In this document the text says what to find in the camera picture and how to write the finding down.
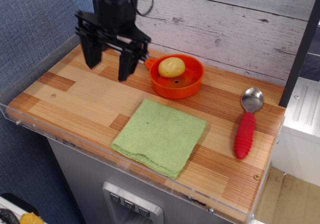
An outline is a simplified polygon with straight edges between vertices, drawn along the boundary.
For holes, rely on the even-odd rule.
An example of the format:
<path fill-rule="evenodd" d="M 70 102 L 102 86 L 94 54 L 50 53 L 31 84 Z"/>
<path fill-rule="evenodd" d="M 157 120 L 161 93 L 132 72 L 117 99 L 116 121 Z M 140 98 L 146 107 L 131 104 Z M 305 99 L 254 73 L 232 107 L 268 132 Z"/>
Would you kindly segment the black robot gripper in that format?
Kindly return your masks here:
<path fill-rule="evenodd" d="M 151 38 L 135 24 L 138 0 L 93 0 L 94 12 L 77 11 L 79 35 L 86 65 L 93 69 L 108 47 L 121 51 L 118 80 L 124 82 L 135 72 L 139 60 L 148 54 Z"/>

